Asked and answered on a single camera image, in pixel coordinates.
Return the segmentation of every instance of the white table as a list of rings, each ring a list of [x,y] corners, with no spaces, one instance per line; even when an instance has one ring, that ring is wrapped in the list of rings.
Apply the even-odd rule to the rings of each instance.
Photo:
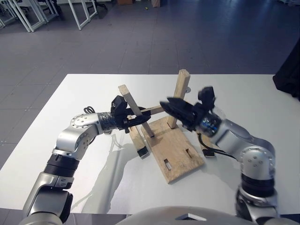
[[[176,79],[177,75],[67,75],[0,171],[0,207],[22,209],[58,134],[84,107],[109,111],[121,84],[139,106],[155,106],[173,95]],[[216,105],[228,119],[274,145],[279,213],[300,213],[300,103],[276,90],[272,75],[191,75],[191,92],[185,99],[195,102],[198,90],[207,85],[214,87]],[[203,156],[196,135],[184,133]],[[168,185],[153,155],[141,160],[124,131],[101,135],[75,173],[72,212],[132,214],[157,206],[190,205],[235,214],[239,164],[223,156],[204,160],[205,166]]]

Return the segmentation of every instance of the wooden structure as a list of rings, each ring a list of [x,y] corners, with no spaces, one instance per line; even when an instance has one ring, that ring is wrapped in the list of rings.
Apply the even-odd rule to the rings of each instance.
[[[190,74],[185,69],[179,71],[174,97],[184,98],[188,87]],[[142,114],[136,102],[132,98],[125,85],[119,86],[119,90],[136,116]],[[143,110],[150,111],[151,115],[163,112],[162,107],[155,106]],[[182,175],[204,164],[203,159],[194,149],[183,132],[176,125],[177,120],[172,116],[163,117],[150,124],[142,124],[144,135],[152,154],[154,155],[161,172],[167,183],[170,183]],[[131,138],[137,150],[143,147],[143,140],[138,131],[130,129]]]

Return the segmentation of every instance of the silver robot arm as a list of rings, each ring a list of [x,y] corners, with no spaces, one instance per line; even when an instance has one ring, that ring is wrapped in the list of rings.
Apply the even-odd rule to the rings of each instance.
[[[75,116],[59,134],[56,147],[41,172],[23,208],[21,225],[64,223],[73,200],[70,189],[74,173],[93,138],[105,130],[117,128],[110,112]]]
[[[210,141],[240,162],[241,184],[236,195],[237,215],[253,222],[277,218],[275,150],[272,144],[251,136],[246,129],[230,120],[222,121]]]
[[[241,184],[236,194],[239,217],[260,224],[278,217],[272,144],[253,137],[230,120],[220,119],[213,112],[215,95],[212,87],[200,91],[198,99],[201,103],[191,105],[183,99],[169,97],[168,102],[160,104],[168,114],[179,119],[184,128],[208,136],[212,144],[240,162]]]

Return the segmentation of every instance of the robotic arm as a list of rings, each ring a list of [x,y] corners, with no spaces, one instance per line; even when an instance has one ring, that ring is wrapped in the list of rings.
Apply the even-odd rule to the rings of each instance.
[[[213,112],[215,96],[212,87],[200,91],[198,99],[201,103],[195,105],[173,97],[168,98],[169,102],[160,103],[168,114],[182,121],[183,127],[208,136],[211,143],[222,152],[232,155],[240,162],[241,184],[236,194],[237,215],[257,224],[295,224],[293,221],[277,218],[273,146],[266,140],[251,136],[247,130],[232,121],[220,119]],[[112,101],[110,112],[81,114],[71,120],[69,127],[59,135],[46,168],[39,174],[28,196],[23,208],[25,219],[20,225],[62,225],[67,220],[73,196],[66,190],[71,188],[73,175],[89,144],[104,131],[117,128],[128,133],[129,127],[142,124],[150,118],[150,114],[143,113],[142,116],[129,120],[128,115],[133,115],[132,110],[127,109],[123,97],[117,96]],[[142,221],[145,225],[182,225],[186,224],[186,220],[203,219],[196,214],[209,218],[207,224],[251,224],[228,214],[195,207],[146,210],[119,224],[141,224]]]
[[[73,175],[93,139],[116,128],[128,133],[129,127],[150,119],[149,114],[130,120],[128,115],[133,115],[132,110],[127,109],[123,97],[117,96],[110,112],[81,114],[71,120],[69,127],[59,134],[56,147],[27,198],[21,225],[61,225],[66,222],[73,200],[66,189],[71,188]]]
[[[260,222],[278,217],[277,193],[274,189],[275,151],[271,143],[253,137],[243,127],[220,119],[214,112],[212,87],[198,94],[195,105],[169,97],[160,102],[171,116],[181,120],[183,127],[210,138],[210,142],[240,162],[241,184],[236,194],[236,211],[241,218]]]

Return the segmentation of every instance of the chair leg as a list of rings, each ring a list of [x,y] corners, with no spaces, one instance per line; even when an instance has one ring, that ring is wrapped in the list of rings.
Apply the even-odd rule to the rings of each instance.
[[[105,4],[100,4],[100,3],[98,3],[98,2],[95,1],[95,5],[96,5],[96,7],[99,6],[99,7],[101,7],[101,8],[104,8],[106,11],[108,11],[108,9],[107,9],[107,7],[106,7]]]

